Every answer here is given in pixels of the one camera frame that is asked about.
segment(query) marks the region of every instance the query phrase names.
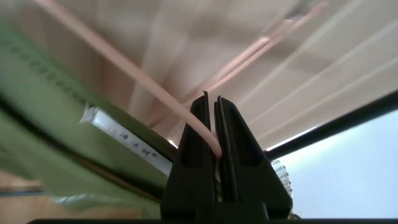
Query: black bar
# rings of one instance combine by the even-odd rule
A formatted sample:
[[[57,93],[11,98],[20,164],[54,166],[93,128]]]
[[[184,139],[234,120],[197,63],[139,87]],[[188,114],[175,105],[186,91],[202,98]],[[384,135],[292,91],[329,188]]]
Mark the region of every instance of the black bar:
[[[372,103],[360,107],[346,115],[330,121],[309,133],[303,134],[271,151],[264,152],[269,160],[273,161],[292,152],[298,151],[313,143],[330,136],[346,131],[357,125],[378,118],[386,113],[398,109],[398,91],[394,91]]]

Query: black rod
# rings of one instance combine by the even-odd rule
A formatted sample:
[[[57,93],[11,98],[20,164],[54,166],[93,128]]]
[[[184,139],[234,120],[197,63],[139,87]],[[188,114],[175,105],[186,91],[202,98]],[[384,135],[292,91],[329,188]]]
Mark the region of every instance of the black rod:
[[[398,90],[264,153],[270,161],[273,161],[397,109]]]

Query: green fabric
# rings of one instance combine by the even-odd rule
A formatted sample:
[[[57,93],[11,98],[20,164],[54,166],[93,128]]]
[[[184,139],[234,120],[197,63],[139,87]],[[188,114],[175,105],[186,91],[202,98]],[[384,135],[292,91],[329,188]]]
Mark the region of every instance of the green fabric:
[[[132,185],[161,198],[167,181],[163,173],[92,124],[79,123],[79,121],[85,106],[89,103],[104,110],[171,161],[174,158],[175,148],[148,127],[87,89],[65,68],[2,21],[0,21],[0,97],[5,104],[33,126],[66,148],[100,164]],[[22,127],[13,131],[20,133]],[[0,141],[2,146],[0,160],[4,161],[4,158],[7,158],[6,163],[0,164],[2,169],[24,177],[34,176],[41,181],[45,180],[46,188],[59,195],[84,194],[85,191],[89,194],[90,191],[99,194],[101,189],[117,188],[112,187],[112,183],[107,183],[108,187],[103,187],[104,183],[94,184],[101,179],[94,177],[95,175],[87,168],[73,164],[61,154],[57,154],[55,149],[40,142],[38,136],[24,137],[26,140],[24,142],[18,138],[4,137],[9,136],[9,133],[3,125],[0,127],[0,132],[3,137]],[[24,135],[28,136],[29,133],[26,132],[24,130]],[[13,144],[23,146],[23,149],[9,147]],[[58,184],[59,178],[65,180],[66,177],[67,181],[63,185]],[[82,181],[86,183],[84,189],[80,189]],[[71,184],[76,184],[76,187],[71,188]],[[142,200],[134,192],[118,191],[120,193],[112,197],[122,200],[126,205],[142,205]],[[152,206],[147,200],[144,204]]]

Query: label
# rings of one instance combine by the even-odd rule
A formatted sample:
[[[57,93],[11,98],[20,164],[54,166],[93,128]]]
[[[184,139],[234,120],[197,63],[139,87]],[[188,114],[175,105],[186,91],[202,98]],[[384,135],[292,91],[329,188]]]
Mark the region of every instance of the label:
[[[169,176],[173,164],[150,147],[132,132],[116,122],[110,115],[99,108],[89,108],[85,111],[82,121],[91,121],[91,124],[110,135],[130,151],[145,159],[159,171]]]

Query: ceiling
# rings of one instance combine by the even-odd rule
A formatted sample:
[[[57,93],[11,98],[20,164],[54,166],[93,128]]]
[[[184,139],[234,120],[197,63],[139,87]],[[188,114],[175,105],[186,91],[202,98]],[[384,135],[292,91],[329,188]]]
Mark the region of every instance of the ceiling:
[[[308,1],[61,0],[177,100]],[[398,89],[398,1],[333,0],[210,92],[234,102],[263,149]],[[165,138],[184,123],[29,0],[0,15],[80,79]]]

